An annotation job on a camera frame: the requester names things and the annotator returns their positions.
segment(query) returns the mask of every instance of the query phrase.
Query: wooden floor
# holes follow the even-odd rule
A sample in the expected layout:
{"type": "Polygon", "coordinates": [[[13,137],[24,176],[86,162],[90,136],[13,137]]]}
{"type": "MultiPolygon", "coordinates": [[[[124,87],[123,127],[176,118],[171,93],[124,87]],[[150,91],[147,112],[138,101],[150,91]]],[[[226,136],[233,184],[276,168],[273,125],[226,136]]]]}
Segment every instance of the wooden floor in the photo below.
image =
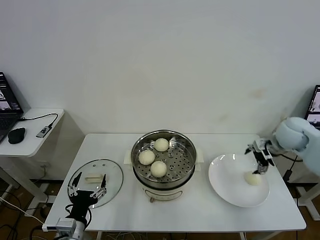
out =
{"type": "MultiPolygon", "coordinates": [[[[46,193],[49,195],[57,195],[59,192],[61,185],[60,184],[50,184],[49,188],[47,189],[46,193]]],[[[11,191],[21,202],[22,208],[26,209],[29,202],[32,200],[32,195],[27,192],[23,187],[19,189],[15,189],[11,191]]],[[[296,191],[290,189],[290,192],[293,197],[295,197],[296,191]]],[[[6,198],[7,201],[11,202],[12,204],[18,206],[19,202],[13,197],[8,196],[6,198]]],[[[315,206],[320,210],[320,196],[315,198],[313,201],[315,206]]],[[[299,240],[320,240],[320,221],[313,221],[309,215],[309,212],[305,207],[299,207],[305,221],[307,224],[307,228],[302,231],[298,231],[298,239],[299,240]]],[[[46,213],[50,210],[49,207],[45,209],[46,213]]],[[[0,206],[0,240],[22,240],[24,238],[29,237],[30,231],[35,226],[39,225],[37,220],[33,219],[32,217],[25,217],[24,215],[20,218],[16,230],[17,230],[17,238],[13,237],[12,233],[9,236],[11,229],[8,226],[3,225],[10,225],[14,226],[17,218],[19,217],[20,212],[8,209],[3,205],[0,206]]],[[[37,209],[34,216],[39,218],[40,220],[44,220],[40,215],[40,210],[37,209]]],[[[250,239],[257,233],[247,233],[247,238],[250,239]]],[[[52,240],[55,237],[54,232],[42,232],[41,230],[37,230],[33,234],[34,236],[41,236],[45,239],[52,240]]],[[[96,232],[90,232],[92,238],[97,236],[96,232]]],[[[102,240],[114,240],[117,237],[118,233],[108,233],[105,232],[102,235],[102,240]]],[[[126,234],[123,235],[124,240],[240,240],[238,233],[133,233],[133,234],[126,234]]],[[[296,232],[295,231],[287,231],[282,232],[279,235],[272,238],[272,240],[295,240],[296,239],[296,232]]]]}

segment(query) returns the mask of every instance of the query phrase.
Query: white plate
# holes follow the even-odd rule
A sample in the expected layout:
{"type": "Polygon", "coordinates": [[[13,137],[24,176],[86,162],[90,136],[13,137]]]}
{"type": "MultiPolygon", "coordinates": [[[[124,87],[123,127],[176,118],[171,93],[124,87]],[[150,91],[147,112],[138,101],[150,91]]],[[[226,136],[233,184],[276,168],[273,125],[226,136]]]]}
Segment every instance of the white plate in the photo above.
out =
{"type": "Polygon", "coordinates": [[[264,175],[259,186],[249,185],[244,174],[257,169],[253,154],[224,154],[215,158],[209,166],[209,180],[216,191],[227,202],[252,208],[261,205],[269,196],[269,183],[264,175]]]}

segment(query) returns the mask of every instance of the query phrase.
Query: glass lid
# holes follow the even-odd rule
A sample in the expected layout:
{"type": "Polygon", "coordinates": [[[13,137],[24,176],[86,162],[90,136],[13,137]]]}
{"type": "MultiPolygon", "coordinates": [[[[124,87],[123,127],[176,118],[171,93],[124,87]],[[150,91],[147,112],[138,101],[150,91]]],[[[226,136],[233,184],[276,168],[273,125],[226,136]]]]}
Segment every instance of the glass lid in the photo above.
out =
{"type": "MultiPolygon", "coordinates": [[[[98,202],[90,206],[90,209],[98,208],[110,202],[119,192],[123,183],[123,172],[120,166],[114,161],[107,159],[93,160],[80,167],[71,177],[68,186],[71,186],[75,178],[79,178],[76,190],[86,190],[95,192],[100,186],[105,176],[106,194],[98,202]]],[[[67,188],[70,199],[70,188],[67,188]]]]}

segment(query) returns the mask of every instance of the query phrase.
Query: laptop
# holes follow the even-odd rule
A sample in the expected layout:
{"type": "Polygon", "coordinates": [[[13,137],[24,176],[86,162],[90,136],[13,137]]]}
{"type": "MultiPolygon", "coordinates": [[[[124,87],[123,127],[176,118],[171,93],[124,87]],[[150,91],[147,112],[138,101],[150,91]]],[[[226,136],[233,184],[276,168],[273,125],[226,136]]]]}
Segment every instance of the laptop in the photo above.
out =
{"type": "Polygon", "coordinates": [[[320,85],[315,86],[304,119],[306,119],[316,129],[320,130],[320,85]]]}
{"type": "Polygon", "coordinates": [[[23,113],[24,111],[12,92],[5,74],[0,71],[0,143],[23,113]]]}

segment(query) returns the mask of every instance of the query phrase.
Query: perforated steamer tray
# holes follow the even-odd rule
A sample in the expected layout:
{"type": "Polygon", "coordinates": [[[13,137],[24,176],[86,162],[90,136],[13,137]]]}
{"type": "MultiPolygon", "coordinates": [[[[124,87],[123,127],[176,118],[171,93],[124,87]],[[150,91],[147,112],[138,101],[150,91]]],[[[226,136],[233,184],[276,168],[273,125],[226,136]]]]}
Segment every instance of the perforated steamer tray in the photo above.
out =
{"type": "Polygon", "coordinates": [[[131,163],[136,177],[145,185],[155,189],[172,189],[188,181],[195,170],[197,152],[193,143],[184,135],[170,130],[158,130],[142,136],[133,146],[131,163]],[[155,149],[155,141],[164,138],[169,149],[164,152],[155,149]],[[162,161],[167,166],[165,176],[156,178],[151,175],[151,165],[142,165],[139,154],[151,150],[154,161],[162,161]]]}

